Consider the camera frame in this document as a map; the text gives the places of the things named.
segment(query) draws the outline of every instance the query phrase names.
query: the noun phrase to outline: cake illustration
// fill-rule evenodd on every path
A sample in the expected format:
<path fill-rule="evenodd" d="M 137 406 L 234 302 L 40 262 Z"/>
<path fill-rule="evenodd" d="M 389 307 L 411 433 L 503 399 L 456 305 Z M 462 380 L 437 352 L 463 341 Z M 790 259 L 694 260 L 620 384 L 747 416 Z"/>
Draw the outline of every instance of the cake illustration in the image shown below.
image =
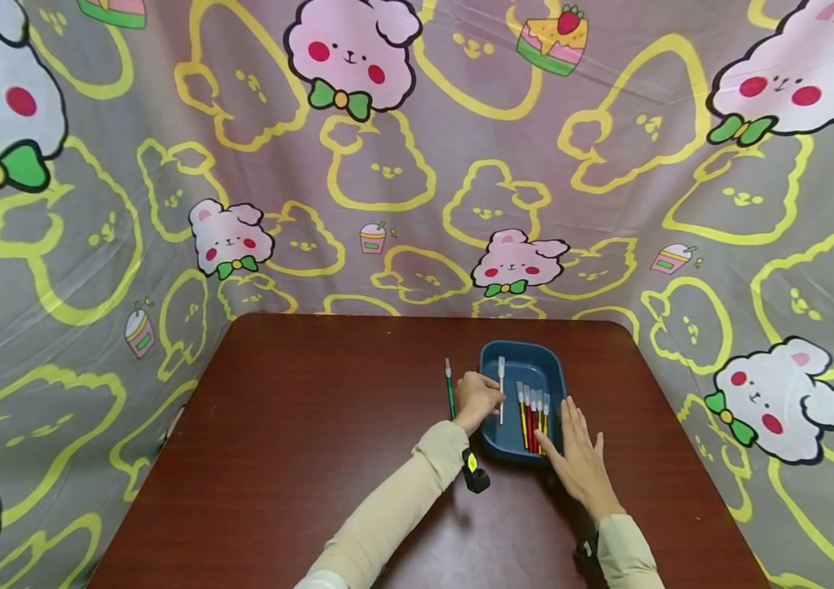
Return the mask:
<path fill-rule="evenodd" d="M 518 35 L 515 51 L 549 74 L 570 75 L 588 45 L 588 21 L 577 6 L 564 5 L 561 16 L 528 19 Z"/>
<path fill-rule="evenodd" d="M 121 29 L 145 29 L 145 0 L 77 0 L 83 14 Z"/>
<path fill-rule="evenodd" d="M 664 274 L 674 274 L 679 271 L 679 268 L 688 264 L 688 261 L 692 259 L 692 252 L 695 252 L 696 249 L 695 246 L 688 247 L 681 243 L 673 243 L 671 246 L 663 248 L 655 256 L 650 269 Z"/>

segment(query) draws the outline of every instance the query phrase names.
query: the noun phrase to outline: strawberry cake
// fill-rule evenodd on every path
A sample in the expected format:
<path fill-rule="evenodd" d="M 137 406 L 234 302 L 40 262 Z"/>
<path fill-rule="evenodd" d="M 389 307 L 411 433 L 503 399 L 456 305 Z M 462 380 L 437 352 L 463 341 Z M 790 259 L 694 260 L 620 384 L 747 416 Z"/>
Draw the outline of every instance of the strawberry cake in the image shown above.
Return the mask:
<path fill-rule="evenodd" d="M 537 68 L 570 75 L 588 44 L 588 21 L 577 6 L 565 5 L 554 19 L 525 20 L 515 51 Z"/>

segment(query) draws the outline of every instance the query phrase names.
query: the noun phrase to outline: pink bunny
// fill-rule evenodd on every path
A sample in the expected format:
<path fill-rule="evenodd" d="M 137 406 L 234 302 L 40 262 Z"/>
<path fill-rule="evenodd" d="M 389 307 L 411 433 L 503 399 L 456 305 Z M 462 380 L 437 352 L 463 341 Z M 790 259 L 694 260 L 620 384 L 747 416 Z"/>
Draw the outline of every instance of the pink bunny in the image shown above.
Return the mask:
<path fill-rule="evenodd" d="M 285 33 L 289 68 L 313 108 L 336 107 L 364 123 L 415 88 L 407 48 L 423 31 L 404 0 L 306 0 Z"/>
<path fill-rule="evenodd" d="M 253 205 L 232 205 L 204 199 L 188 213 L 195 234 L 198 267 L 206 277 L 217 272 L 221 280 L 238 269 L 258 270 L 273 255 L 273 237 L 261 226 L 263 212 Z"/>
<path fill-rule="evenodd" d="M 708 135 L 740 147 L 768 133 L 815 133 L 834 123 L 834 0 L 804 0 L 740 60 L 715 76 L 706 100 L 721 118 Z"/>
<path fill-rule="evenodd" d="M 473 284 L 486 287 L 486 297 L 521 294 L 528 286 L 546 285 L 564 268 L 558 261 L 571 246 L 561 240 L 528 241 L 518 229 L 496 231 L 473 269 Z"/>

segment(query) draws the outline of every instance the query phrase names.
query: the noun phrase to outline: left hand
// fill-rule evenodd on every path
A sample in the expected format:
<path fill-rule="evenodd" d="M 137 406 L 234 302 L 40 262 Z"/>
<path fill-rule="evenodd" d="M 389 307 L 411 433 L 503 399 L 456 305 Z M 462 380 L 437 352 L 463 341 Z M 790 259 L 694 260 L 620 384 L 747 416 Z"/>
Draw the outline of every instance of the left hand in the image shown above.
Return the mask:
<path fill-rule="evenodd" d="M 505 396 L 499 392 L 499 383 L 478 372 L 467 372 L 456 382 L 454 401 L 456 425 L 473 435 L 487 416 L 499 415 Z"/>

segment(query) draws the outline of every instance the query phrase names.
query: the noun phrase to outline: wrist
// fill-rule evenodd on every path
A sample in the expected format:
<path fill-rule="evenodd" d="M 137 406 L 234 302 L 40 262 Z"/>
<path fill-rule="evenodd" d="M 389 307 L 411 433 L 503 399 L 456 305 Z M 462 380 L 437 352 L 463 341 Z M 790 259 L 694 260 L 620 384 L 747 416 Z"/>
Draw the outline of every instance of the wrist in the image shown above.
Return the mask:
<path fill-rule="evenodd" d="M 458 416 L 453 418 L 453 423 L 458 425 L 463 432 L 466 432 L 466 438 L 473 435 L 475 430 L 479 427 L 477 424 L 474 424 L 471 420 L 469 420 L 466 415 L 459 414 Z"/>
<path fill-rule="evenodd" d="M 613 494 L 606 497 L 597 497 L 596 500 L 585 501 L 584 508 L 594 524 L 599 524 L 604 517 L 609 515 L 626 515 L 626 509 L 623 509 L 623 506 Z"/>

